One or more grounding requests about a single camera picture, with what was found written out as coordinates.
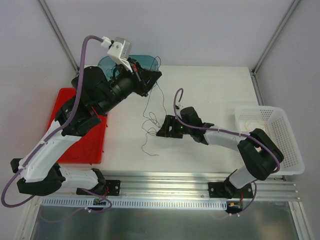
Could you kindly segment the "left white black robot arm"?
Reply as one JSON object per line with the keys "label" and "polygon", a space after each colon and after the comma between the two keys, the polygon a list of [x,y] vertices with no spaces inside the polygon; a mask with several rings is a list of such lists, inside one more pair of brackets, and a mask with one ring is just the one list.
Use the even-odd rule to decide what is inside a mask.
{"label": "left white black robot arm", "polygon": [[143,68],[137,61],[131,70],[117,65],[111,79],[98,66],[85,67],[71,84],[76,94],[57,111],[49,129],[25,158],[14,158],[12,171],[20,175],[21,194],[47,196],[62,188],[75,188],[77,194],[102,195],[106,180],[97,168],[79,170],[60,166],[59,158],[91,129],[101,124],[100,117],[135,93],[146,97],[162,76],[159,70]]}

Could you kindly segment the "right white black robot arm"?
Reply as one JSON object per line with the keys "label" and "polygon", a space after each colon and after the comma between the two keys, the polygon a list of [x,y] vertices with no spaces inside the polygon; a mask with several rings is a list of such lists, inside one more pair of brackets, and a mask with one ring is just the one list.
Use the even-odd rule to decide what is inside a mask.
{"label": "right white black robot arm", "polygon": [[203,145],[215,145],[238,152],[244,165],[233,171],[223,182],[208,185],[212,197],[237,198],[251,183],[264,181],[280,170],[284,155],[260,128],[250,132],[233,132],[203,122],[195,109],[183,108],[178,116],[166,115],[156,136],[181,139],[184,135]]}

